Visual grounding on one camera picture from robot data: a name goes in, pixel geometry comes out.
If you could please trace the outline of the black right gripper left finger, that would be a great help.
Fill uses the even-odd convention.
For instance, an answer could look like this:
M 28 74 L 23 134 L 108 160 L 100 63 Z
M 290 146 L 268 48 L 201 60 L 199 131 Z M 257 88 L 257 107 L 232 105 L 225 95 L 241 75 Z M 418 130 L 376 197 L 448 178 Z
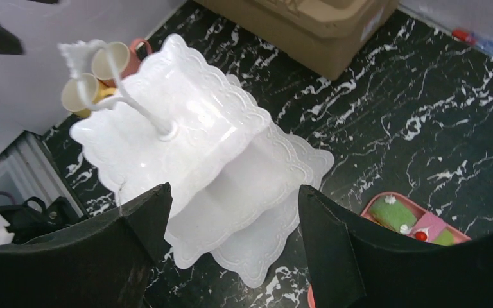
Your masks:
M 24 244 L 0 245 L 0 307 L 142 307 L 173 201 L 159 184 Z

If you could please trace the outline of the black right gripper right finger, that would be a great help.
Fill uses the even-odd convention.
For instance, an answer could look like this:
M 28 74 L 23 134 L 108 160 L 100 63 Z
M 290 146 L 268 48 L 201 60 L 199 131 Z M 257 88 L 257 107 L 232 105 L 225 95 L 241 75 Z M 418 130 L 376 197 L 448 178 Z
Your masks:
M 453 246 L 379 226 L 310 185 L 300 228 L 317 307 L 493 307 L 493 232 Z

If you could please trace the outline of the pink serving tray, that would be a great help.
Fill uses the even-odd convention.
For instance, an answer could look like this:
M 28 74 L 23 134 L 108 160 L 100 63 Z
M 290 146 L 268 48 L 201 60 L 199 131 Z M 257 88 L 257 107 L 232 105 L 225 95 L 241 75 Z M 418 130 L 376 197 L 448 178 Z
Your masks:
M 449 248 L 467 237 L 399 194 L 355 214 L 311 186 L 299 192 L 311 307 L 452 307 Z

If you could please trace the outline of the white three-tier cake stand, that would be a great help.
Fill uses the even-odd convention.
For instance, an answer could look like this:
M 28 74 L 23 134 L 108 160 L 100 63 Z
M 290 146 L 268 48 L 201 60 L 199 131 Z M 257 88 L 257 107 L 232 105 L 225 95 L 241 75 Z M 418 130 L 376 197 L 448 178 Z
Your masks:
M 165 240 L 178 268 L 209 253 L 251 288 L 265 280 L 298 227 L 298 190 L 319 188 L 330 151 L 284 132 L 238 79 L 207 63 L 177 34 L 91 103 L 83 67 L 102 40 L 59 44 L 91 110 L 71 127 L 83 156 L 122 206 L 158 184 L 173 198 Z

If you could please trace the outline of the tan plastic tool case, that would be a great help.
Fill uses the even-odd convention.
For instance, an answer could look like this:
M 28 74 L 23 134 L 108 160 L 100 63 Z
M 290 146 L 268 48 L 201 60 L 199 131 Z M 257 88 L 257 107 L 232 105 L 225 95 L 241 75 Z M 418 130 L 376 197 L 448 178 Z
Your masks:
M 199 4 L 335 80 L 396 11 L 399 0 L 203 0 Z

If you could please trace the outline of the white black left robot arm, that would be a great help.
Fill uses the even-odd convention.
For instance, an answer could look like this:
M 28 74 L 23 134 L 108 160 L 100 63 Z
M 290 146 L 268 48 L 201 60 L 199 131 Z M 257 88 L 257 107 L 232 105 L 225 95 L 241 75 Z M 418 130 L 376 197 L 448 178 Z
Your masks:
M 24 244 L 87 218 L 62 196 L 50 205 L 36 196 L 20 204 L 0 205 L 0 246 Z

